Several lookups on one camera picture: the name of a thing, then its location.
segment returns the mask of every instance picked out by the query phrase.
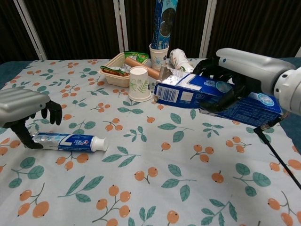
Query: cardboard box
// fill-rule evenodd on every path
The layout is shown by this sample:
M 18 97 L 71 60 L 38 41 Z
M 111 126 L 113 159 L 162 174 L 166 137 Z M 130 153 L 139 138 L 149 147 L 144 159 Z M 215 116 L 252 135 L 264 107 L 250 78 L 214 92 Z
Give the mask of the cardboard box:
M 169 46 L 177 3 L 178 0 L 156 0 L 151 48 L 165 49 Z
M 234 86 L 178 70 L 170 71 L 173 74 L 163 75 L 165 78 L 160 78 L 155 86 L 154 99 L 160 104 L 199 109 L 200 102 L 217 102 Z M 257 127 L 279 117 L 282 111 L 274 97 L 251 93 L 223 112 L 213 114 L 201 110 L 201 113 Z

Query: dark curtain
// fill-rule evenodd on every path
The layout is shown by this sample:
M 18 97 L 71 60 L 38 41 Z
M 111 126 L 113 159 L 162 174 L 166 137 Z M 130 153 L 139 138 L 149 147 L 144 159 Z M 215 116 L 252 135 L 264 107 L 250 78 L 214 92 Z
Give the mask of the dark curtain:
M 178 0 L 169 52 L 184 50 L 187 57 L 198 57 L 208 0 Z M 125 0 L 129 50 L 150 53 L 155 0 Z
M 226 47 L 294 57 L 300 46 L 300 0 L 217 1 L 207 57 Z
M 119 53 L 112 0 L 24 0 L 48 59 Z
M 12 0 L 0 0 L 0 34 L 0 64 L 39 59 Z

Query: silver robotic hand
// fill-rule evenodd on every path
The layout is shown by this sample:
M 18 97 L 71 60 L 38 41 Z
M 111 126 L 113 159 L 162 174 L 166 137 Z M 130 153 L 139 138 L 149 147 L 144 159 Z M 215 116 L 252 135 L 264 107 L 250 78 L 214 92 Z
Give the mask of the silver robotic hand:
M 22 88 L 0 90 L 0 127 L 11 128 L 20 141 L 32 149 L 43 148 L 43 145 L 32 140 L 25 122 L 29 117 L 34 118 L 38 111 L 44 119 L 49 111 L 50 123 L 61 124 L 62 107 L 48 95 Z
M 209 112 L 224 111 L 255 92 L 275 96 L 282 108 L 301 115 L 301 68 L 296 70 L 289 62 L 223 48 L 215 57 L 199 62 L 193 73 L 225 82 L 232 79 L 235 84 L 218 102 L 200 103 Z

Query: white cap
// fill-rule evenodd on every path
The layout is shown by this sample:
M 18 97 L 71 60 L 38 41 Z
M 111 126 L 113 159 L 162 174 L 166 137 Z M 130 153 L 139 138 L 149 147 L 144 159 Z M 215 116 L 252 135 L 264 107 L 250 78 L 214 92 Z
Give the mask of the white cap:
M 93 152 L 95 151 L 106 151 L 109 146 L 108 138 L 100 139 L 98 137 L 94 137 L 92 140 L 91 149 Z

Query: tablecloth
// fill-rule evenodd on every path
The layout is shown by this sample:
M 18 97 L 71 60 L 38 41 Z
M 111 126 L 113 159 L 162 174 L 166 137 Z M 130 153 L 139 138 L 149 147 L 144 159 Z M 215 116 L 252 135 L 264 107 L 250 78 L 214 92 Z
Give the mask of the tablecloth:
M 62 105 L 60 126 L 38 113 L 26 123 L 31 133 L 107 137 L 109 148 L 31 150 L 0 129 L 0 225 L 301 224 L 300 190 L 250 126 L 131 101 L 128 88 L 98 73 L 107 62 L 34 61 L 4 87 Z M 301 180 L 301 156 L 283 129 L 265 134 Z

